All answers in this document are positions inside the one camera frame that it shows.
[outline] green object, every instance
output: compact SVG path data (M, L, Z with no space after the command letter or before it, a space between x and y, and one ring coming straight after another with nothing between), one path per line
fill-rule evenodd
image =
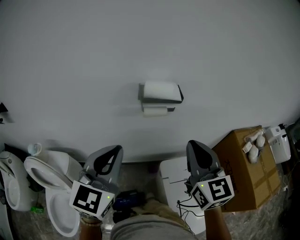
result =
M35 213L43 213L44 208L43 207L32 207L30 211L35 212Z

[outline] toilet paper roll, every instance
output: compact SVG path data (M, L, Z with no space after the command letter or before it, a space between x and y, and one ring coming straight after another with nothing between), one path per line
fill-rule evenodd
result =
M144 117L166 116L167 114L167 107L144 107Z

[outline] tiled floor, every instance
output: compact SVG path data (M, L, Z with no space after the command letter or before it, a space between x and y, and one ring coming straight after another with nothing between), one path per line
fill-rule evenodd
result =
M137 189L139 191L155 191L155 177L159 163L123 165L120 173L120 190ZM248 212L225 214L225 220L233 240L283 240L284 234L278 225L278 216L283 210L285 193L279 191L272 199L260 209ZM76 240L62 237L56 232L48 217L45 203L45 194L39 195L39 202L45 207L43 214L32 212L12 211L12 219L16 234L20 240ZM111 211L105 217L105 224L113 224ZM205 233L198 239L204 240ZM104 234L103 239L109 239L109 234Z

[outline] toilet seat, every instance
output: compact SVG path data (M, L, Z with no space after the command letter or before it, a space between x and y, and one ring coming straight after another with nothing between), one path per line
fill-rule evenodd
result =
M69 205L72 181L36 157L26 158L24 166L28 174L46 188L47 211L55 229L65 237L73 237L79 228L80 214Z
M36 205L38 194L29 188L23 162L14 154L0 153L0 171L9 206L16 211L29 211Z

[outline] toilet paper holder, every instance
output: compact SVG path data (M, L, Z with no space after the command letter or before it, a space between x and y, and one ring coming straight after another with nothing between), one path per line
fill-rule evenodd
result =
M144 116L163 116L168 112L174 112L175 107L183 102L182 91L176 83L147 81L139 84L138 99L141 101Z

